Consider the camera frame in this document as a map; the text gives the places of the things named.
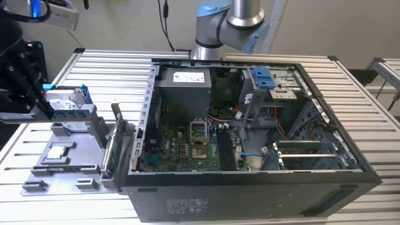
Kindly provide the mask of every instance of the green motherboard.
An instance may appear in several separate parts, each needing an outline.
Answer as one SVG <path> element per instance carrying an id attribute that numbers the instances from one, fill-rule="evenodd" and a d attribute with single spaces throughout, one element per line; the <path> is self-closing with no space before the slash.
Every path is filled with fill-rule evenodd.
<path id="1" fill-rule="evenodd" d="M 242 149 L 238 130 L 232 128 L 230 148 Z M 216 128 L 209 129 L 209 142 L 190 143 L 189 127 L 162 126 L 161 151 L 148 156 L 145 172 L 212 172 L 221 171 Z M 237 164 L 237 170 L 245 171 L 245 159 Z"/>

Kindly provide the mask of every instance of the side panel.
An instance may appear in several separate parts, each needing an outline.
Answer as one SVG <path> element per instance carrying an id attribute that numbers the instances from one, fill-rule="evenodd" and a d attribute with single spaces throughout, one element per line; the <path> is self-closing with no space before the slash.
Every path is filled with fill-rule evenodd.
<path id="1" fill-rule="evenodd" d="M 300 218 L 332 214 L 370 184 L 130 187 L 141 222 Z"/>

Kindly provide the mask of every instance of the open computer tower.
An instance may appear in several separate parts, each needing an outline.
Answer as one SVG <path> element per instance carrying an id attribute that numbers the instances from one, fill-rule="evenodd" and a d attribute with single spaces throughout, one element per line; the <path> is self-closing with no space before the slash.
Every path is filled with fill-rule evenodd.
<path id="1" fill-rule="evenodd" d="M 381 183 L 301 64 L 153 59 L 140 113 L 142 222 L 325 217 Z"/>

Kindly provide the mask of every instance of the motherboard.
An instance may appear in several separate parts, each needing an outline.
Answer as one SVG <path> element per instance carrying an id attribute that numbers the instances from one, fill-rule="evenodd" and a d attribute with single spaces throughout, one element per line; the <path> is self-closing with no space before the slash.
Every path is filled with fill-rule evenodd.
<path id="1" fill-rule="evenodd" d="M 217 132 L 221 131 L 220 128 L 210 127 L 209 124 L 206 131 L 209 131 L 206 141 L 202 139 L 202 142 L 193 142 L 193 136 L 201 134 L 198 127 L 192 127 L 190 130 L 190 127 L 174 127 L 164 124 L 160 152 L 148 155 L 144 171 L 245 171 L 245 159 L 236 154 L 237 150 L 242 149 L 238 129 L 236 127 L 224 129 L 229 142 L 226 138 L 224 139 L 217 135 Z"/>

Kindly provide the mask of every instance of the aluminum extrusion table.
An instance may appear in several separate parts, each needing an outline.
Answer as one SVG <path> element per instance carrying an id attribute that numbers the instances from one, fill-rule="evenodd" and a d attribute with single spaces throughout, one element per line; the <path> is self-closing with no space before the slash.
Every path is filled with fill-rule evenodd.
<path id="1" fill-rule="evenodd" d="M 85 50 L 73 53 L 53 83 L 73 86 L 84 83 L 98 116 L 108 121 L 114 120 L 109 102 L 118 99 L 124 118 L 137 123 L 152 58 L 184 59 L 188 54 Z M 326 219 L 192 223 L 400 224 L 400 124 L 341 63 L 318 56 L 228 54 L 226 59 L 301 63 L 382 184 Z M 57 224 L 82 223 L 78 219 L 96 224 L 140 223 L 128 197 L 118 194 L 20 195 L 21 183 L 50 135 L 48 123 L 21 124 L 0 152 L 0 221 L 30 221 L 29 224 L 40 225 L 53 224 L 53 220 Z"/>
<path id="2" fill-rule="evenodd" d="M 400 59 L 373 58 L 366 69 L 373 69 L 394 89 L 400 90 Z"/>

